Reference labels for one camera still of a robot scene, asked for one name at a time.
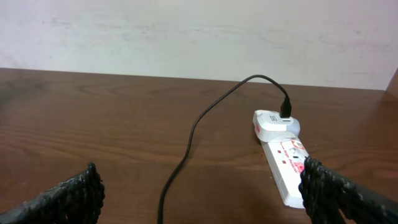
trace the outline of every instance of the brown wooden surface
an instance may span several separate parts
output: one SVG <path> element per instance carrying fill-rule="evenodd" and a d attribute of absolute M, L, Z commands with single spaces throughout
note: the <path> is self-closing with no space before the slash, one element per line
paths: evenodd
<path fill-rule="evenodd" d="M 99 223 L 155 223 L 160 191 L 197 116 L 234 82 L 0 69 L 0 212 L 95 162 Z M 383 91 L 285 86 L 307 151 L 398 200 L 398 100 Z M 248 83 L 197 127 L 165 223 L 308 223 L 283 206 L 252 125 L 282 93 Z"/>
<path fill-rule="evenodd" d="M 386 91 L 398 98 L 398 68 L 394 76 L 391 78 L 390 84 L 388 85 Z"/>

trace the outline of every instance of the white wall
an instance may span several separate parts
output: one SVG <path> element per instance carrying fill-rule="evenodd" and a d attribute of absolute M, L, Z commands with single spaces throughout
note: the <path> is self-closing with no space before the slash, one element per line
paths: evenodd
<path fill-rule="evenodd" d="M 0 67 L 386 89 L 396 0 L 0 0 Z"/>

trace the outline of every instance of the black cord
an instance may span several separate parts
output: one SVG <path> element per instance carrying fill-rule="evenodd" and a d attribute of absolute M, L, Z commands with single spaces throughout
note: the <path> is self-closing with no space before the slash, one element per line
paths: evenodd
<path fill-rule="evenodd" d="M 286 117 L 290 117 L 290 112 L 292 110 L 292 107 L 290 105 L 290 98 L 287 94 L 287 92 L 283 89 L 283 87 L 281 87 L 277 82 L 275 82 L 274 80 L 266 77 L 265 75 L 252 75 L 248 78 L 246 78 L 245 80 L 241 81 L 240 83 L 238 83 L 236 86 L 234 86 L 232 89 L 230 89 L 230 91 L 228 91 L 227 93 L 225 93 L 222 97 L 220 97 L 218 100 L 216 100 L 212 105 L 210 105 L 201 115 L 199 115 L 199 117 L 197 118 L 197 120 L 194 122 L 192 129 L 191 129 L 191 134 L 189 135 L 189 140 L 188 140 L 188 146 L 187 146 L 187 150 L 185 151 L 185 155 L 182 158 L 181 162 L 178 164 L 178 166 L 174 169 L 174 171 L 172 172 L 172 174 L 170 175 L 169 179 L 167 180 L 166 184 L 163 187 L 162 193 L 160 195 L 160 200 L 159 200 L 159 210 L 157 212 L 157 224 L 163 224 L 163 206 L 164 206 L 164 198 L 166 196 L 167 190 L 169 189 L 171 183 L 173 182 L 174 178 L 177 176 L 178 172 L 180 172 L 184 162 L 187 160 L 188 155 L 189 155 L 189 151 L 191 149 L 191 143 L 192 143 L 192 137 L 193 137 L 193 133 L 195 132 L 195 128 L 198 124 L 198 122 L 202 119 L 202 117 L 207 114 L 207 112 L 209 112 L 209 110 L 211 110 L 214 106 L 216 106 L 221 100 L 223 100 L 224 98 L 226 98 L 230 93 L 232 93 L 233 91 L 235 91 L 237 88 L 239 88 L 241 85 L 245 84 L 247 81 L 249 81 L 252 78 L 263 78 L 266 79 L 268 81 L 270 81 L 272 84 L 274 84 L 276 87 L 278 87 L 280 90 L 282 90 L 282 92 L 285 94 L 285 100 L 282 103 L 282 106 L 280 107 L 280 117 L 281 118 L 286 118 Z"/>

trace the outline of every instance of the white power strip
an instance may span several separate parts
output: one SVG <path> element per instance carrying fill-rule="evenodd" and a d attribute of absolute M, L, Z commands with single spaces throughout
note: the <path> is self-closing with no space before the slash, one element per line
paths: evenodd
<path fill-rule="evenodd" d="M 297 138 L 299 122 L 293 118 L 283 120 L 276 112 L 261 110 L 254 113 L 253 123 L 284 204 L 304 208 L 299 184 L 308 153 Z"/>

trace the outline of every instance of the cable connector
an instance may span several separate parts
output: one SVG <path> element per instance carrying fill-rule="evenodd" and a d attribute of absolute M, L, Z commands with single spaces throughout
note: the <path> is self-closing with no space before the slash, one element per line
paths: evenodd
<path fill-rule="evenodd" d="M 286 97 L 282 105 L 280 106 L 279 116 L 280 118 L 289 118 L 292 113 L 292 105 L 290 104 L 290 98 Z"/>

